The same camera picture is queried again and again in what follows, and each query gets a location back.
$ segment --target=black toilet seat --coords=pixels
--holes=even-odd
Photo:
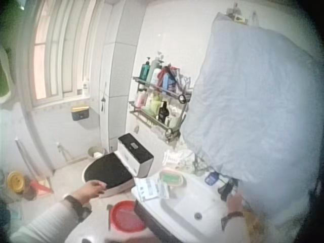
[[[84,180],[99,180],[107,184],[106,189],[120,186],[132,180],[132,174],[125,168],[115,153],[110,153],[94,161],[86,168]]]

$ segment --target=white sink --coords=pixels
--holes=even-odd
[[[170,199],[141,204],[183,242],[223,242],[221,218],[227,209],[217,193],[218,186],[207,185],[204,182],[206,176],[182,175],[184,184],[170,189]]]

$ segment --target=window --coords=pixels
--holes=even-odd
[[[31,48],[34,106],[80,95],[89,74],[96,0],[39,0]]]

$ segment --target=sleeve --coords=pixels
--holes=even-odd
[[[10,240],[12,243],[63,243],[78,223],[72,206],[62,201],[21,227]]]
[[[248,228],[244,218],[230,219],[225,227],[226,243],[250,243]]]

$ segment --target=toilet tank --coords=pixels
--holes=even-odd
[[[130,133],[118,138],[115,154],[134,177],[147,177],[154,157]]]

